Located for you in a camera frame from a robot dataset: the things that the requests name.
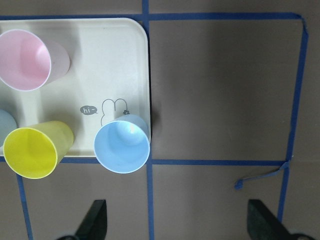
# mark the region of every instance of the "light blue cup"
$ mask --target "light blue cup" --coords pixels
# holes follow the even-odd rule
[[[0,109],[0,147],[4,144],[4,141],[9,133],[17,128],[17,123],[13,116],[11,116],[5,110]]]
[[[148,160],[148,126],[139,116],[128,114],[102,126],[94,139],[94,153],[102,166],[119,174],[140,169]]]

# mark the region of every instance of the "white tray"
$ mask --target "white tray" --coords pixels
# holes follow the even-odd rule
[[[101,122],[104,125],[128,110],[146,121],[151,139],[148,39],[137,22],[128,18],[0,21],[1,33],[10,29],[50,38],[71,59],[64,77],[34,91],[16,91],[0,81],[0,109],[11,113],[19,127],[63,121],[75,136],[66,157],[94,157],[93,142]]]

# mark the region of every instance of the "speech bubble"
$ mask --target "speech bubble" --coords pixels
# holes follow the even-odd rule
[[[98,109],[95,106],[82,106],[80,108],[80,112],[83,113],[84,115],[92,115],[96,114]]]

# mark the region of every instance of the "black object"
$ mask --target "black object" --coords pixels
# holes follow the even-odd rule
[[[95,200],[75,235],[63,236],[58,240],[105,240],[107,228],[106,200]]]
[[[250,199],[247,231],[252,240],[315,240],[304,234],[290,234],[262,201]]]

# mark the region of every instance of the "plastic cup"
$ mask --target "plastic cup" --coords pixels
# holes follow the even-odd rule
[[[0,35],[0,79],[15,90],[36,90],[64,76],[69,67],[67,51],[54,41],[22,29]]]
[[[106,169],[128,174],[140,169],[148,160],[150,142],[148,126],[137,115],[123,115],[102,126],[94,139],[94,153]]]
[[[13,130],[3,144],[9,167],[28,179],[41,179],[53,172],[74,142],[68,125],[48,121]]]
[[[0,147],[8,134],[17,128],[17,123],[13,116],[5,110],[0,109]]]

